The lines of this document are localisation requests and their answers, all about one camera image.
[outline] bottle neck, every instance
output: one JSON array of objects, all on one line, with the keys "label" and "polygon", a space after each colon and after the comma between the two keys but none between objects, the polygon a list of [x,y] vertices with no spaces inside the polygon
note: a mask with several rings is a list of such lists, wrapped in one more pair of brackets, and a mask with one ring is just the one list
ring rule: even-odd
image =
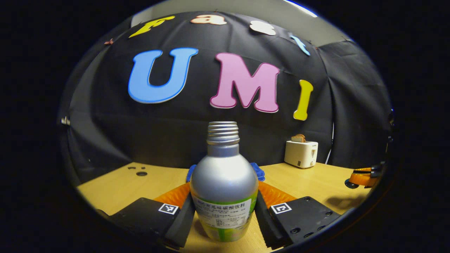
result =
[{"label": "bottle neck", "polygon": [[233,145],[208,145],[208,155],[215,157],[229,157],[239,154],[239,144]]}]

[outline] letter m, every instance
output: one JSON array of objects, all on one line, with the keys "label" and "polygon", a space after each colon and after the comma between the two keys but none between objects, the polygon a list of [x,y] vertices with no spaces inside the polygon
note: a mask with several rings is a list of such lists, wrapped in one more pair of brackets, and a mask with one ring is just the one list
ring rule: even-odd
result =
[{"label": "letter m", "polygon": [[210,104],[216,108],[233,108],[237,101],[232,95],[233,84],[244,108],[250,106],[259,90],[259,98],[254,103],[256,110],[265,113],[278,111],[277,75],[279,69],[274,65],[262,63],[253,76],[245,66],[241,56],[231,53],[219,53],[216,59],[220,61],[220,80],[217,94],[210,99]]}]

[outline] letter u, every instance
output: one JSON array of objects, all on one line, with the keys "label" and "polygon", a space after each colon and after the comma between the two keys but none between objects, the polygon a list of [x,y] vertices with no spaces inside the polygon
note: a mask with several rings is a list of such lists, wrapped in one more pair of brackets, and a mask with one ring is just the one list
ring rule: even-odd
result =
[{"label": "letter u", "polygon": [[191,57],[198,53],[196,48],[176,48],[170,51],[174,57],[169,81],[161,86],[150,83],[149,77],[153,63],[162,55],[161,50],[152,50],[137,54],[133,61],[135,65],[128,81],[128,94],[134,100],[143,104],[162,103],[176,97],[184,88],[188,75]]}]

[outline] silver aluminum bottle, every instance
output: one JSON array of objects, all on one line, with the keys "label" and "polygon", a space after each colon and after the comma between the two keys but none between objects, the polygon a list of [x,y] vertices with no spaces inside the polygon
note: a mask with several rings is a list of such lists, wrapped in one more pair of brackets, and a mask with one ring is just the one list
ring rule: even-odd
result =
[{"label": "silver aluminum bottle", "polygon": [[190,180],[197,215],[206,234],[217,241],[242,238],[258,193],[258,178],[239,153],[236,122],[209,122],[207,155]]}]

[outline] wooden table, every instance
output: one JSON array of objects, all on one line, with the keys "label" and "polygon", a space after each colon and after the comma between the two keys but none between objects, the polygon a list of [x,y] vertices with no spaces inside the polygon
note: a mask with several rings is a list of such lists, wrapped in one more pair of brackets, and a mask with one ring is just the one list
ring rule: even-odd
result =
[{"label": "wooden table", "polygon": [[[369,193],[370,189],[360,186],[349,189],[344,181],[350,177],[351,169],[317,163],[308,169],[300,169],[287,163],[260,167],[265,172],[265,183],[296,197],[310,196],[331,210],[343,214],[356,207]],[[137,176],[140,171],[146,176]],[[95,178],[78,186],[85,199],[94,207],[113,215],[138,198],[154,199],[186,182],[188,170],[152,166],[142,163],[130,163],[110,173]],[[193,223],[186,246],[180,252],[215,252],[215,253],[264,253],[273,252],[266,248],[253,214],[245,236],[235,242],[221,243],[209,239],[197,217]]]}]

